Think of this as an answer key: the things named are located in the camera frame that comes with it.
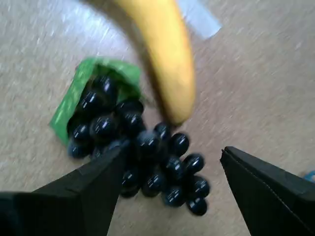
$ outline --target grape bunch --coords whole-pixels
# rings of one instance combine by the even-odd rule
[[[161,193],[165,205],[181,207],[186,203],[197,216],[206,213],[208,181],[197,172],[205,165],[200,153],[181,160],[189,148],[185,133],[172,135],[165,122],[148,130],[143,119],[143,104],[136,98],[118,104],[118,91],[110,74],[87,83],[73,117],[67,125],[68,154],[73,158],[106,158],[107,150],[128,143],[121,197],[131,198],[139,190],[145,197]]]

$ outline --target floor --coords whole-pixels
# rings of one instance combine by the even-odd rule
[[[126,16],[102,0],[0,1],[0,190],[32,191],[82,163],[66,156],[48,122],[86,56],[124,59],[143,69],[141,43]],[[312,0],[204,0],[222,23],[212,38],[191,31],[197,101],[182,130],[207,157],[212,184],[202,218],[140,194],[119,200],[110,236],[246,236],[219,163],[241,148],[294,174],[315,169],[315,5]],[[153,126],[160,116],[147,109]]]

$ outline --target green plastic bag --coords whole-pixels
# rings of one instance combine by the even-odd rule
[[[117,72],[113,79],[119,88],[118,102],[128,97],[141,98],[139,86],[140,69],[137,66],[108,58],[85,59],[77,67],[73,81],[49,123],[65,145],[68,143],[68,121],[75,112],[86,83],[93,76],[105,75],[110,70]]]

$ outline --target banana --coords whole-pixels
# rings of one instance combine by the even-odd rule
[[[160,96],[173,124],[187,120],[195,100],[190,41],[175,0],[115,0],[144,38]]]

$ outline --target blue object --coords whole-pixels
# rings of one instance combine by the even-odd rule
[[[315,171],[311,171],[311,172],[309,172],[308,174],[306,174],[306,175],[304,176],[304,179],[306,179],[306,180],[308,180],[308,181],[310,181],[310,182],[315,183],[315,180],[313,179],[313,176],[315,176]]]

